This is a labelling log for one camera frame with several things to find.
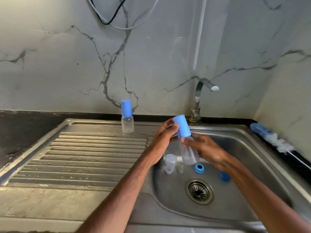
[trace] marble wall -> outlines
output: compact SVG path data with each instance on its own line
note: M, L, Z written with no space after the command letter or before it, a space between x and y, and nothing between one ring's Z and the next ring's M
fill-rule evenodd
M311 161L311 0L284 49L255 119Z
M128 0L115 25L140 21L155 0ZM94 0L109 19L118 2ZM200 77L201 114L252 118L304 0L159 0L134 30L103 26L87 0L0 0L0 109L188 114Z

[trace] electrical wire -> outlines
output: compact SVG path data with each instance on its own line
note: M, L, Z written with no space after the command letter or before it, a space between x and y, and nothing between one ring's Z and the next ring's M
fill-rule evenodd
M92 8L94 9L94 11L96 12L96 14L98 15L98 17L99 17L99 19L101 20L101 22L102 22L102 23L108 23L107 20L105 20L105 18L102 17L101 14L97 11L97 9L96 9L96 7L95 7L93 1L92 1L92 0L88 0L88 1L89 1L90 5L92 6ZM122 4L123 4L124 1L125 1L125 0L123 0L122 3L119 5L119 7L118 7L118 9L117 9L117 11L116 11L116 13L115 13L115 15L117 14L118 10L120 9L120 7L122 6ZM141 21L140 23L138 23L138 24L136 24L136 25L134 25L134 26L132 26L132 27L130 27L130 28L120 28L120 27L116 27L116 26L112 25L111 23L110 23L109 25L110 25L111 27L114 27L114 28L119 29L119 30L131 30L131 29L137 28L138 26L140 26L142 23L144 23L144 22L146 21L146 19L149 17L149 15L153 12L154 8L156 7L158 1L159 1L159 0L155 0L155 3L153 4L153 7L152 7L151 10L149 11L149 13L146 15L146 17L145 17L144 19L142 19L142 21Z
M100 21L101 21L104 25L109 25L109 24L111 24L111 22L115 19L115 17L117 16L118 11L120 10L120 8L122 7L122 5L123 5L123 3L124 3L125 1L126 1L126 0L123 0L123 1L119 4L119 6L118 6L117 10L115 11L114 15L112 16L111 20L108 21L107 23L103 22L103 20L102 20L102 19L99 17L99 15L97 14L97 16L98 16L98 18L100 19Z

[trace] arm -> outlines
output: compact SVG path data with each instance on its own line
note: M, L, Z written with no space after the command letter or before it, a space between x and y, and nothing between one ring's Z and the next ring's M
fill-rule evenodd
M160 126L152 144L76 233L124 232L149 168L160 160L170 137L178 130L178 125L169 127L172 123L173 119L169 119Z
M311 225L287 206L235 157L219 147L209 136L192 134L198 141L182 138L197 148L202 157L230 175L269 233L311 233Z

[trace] faucet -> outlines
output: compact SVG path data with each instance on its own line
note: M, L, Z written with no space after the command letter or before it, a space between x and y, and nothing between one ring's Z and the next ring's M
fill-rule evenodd
M211 91L219 91L219 87L214 85L207 78L201 78L196 85L195 95L194 95L194 105L191 108L191 117L189 119L190 122L195 123L201 119L200 115L200 97L203 85L207 86Z

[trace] drain strainer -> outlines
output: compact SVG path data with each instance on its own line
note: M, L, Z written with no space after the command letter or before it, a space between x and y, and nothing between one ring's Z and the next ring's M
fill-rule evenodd
M209 204L214 197L212 187L198 178L187 181L186 193L193 202L201 205Z

